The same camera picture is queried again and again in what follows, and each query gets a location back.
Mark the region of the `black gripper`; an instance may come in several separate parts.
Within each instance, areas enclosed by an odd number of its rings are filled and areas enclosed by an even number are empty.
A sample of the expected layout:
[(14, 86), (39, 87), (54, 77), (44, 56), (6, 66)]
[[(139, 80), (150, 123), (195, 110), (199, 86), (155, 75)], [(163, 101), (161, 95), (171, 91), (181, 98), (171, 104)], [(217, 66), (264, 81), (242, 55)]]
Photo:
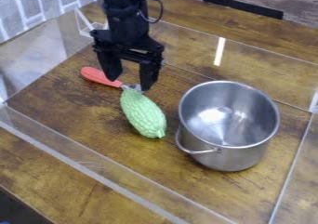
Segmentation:
[(143, 91), (157, 83), (165, 46), (150, 37), (150, 22), (141, 13), (121, 19), (109, 18), (107, 29), (94, 29), (94, 50), (107, 79), (114, 82), (123, 73), (122, 60), (139, 63), (139, 80)]

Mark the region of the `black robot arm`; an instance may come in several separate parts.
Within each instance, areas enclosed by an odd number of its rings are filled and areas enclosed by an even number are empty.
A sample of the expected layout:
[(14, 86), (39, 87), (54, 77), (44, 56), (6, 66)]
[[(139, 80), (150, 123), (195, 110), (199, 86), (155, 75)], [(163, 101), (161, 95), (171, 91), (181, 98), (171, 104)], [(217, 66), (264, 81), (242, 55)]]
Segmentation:
[(139, 81), (149, 91), (158, 81), (165, 45), (150, 37), (147, 0), (103, 0), (109, 28), (90, 32), (94, 50), (106, 77), (115, 81), (123, 73), (122, 60), (139, 64)]

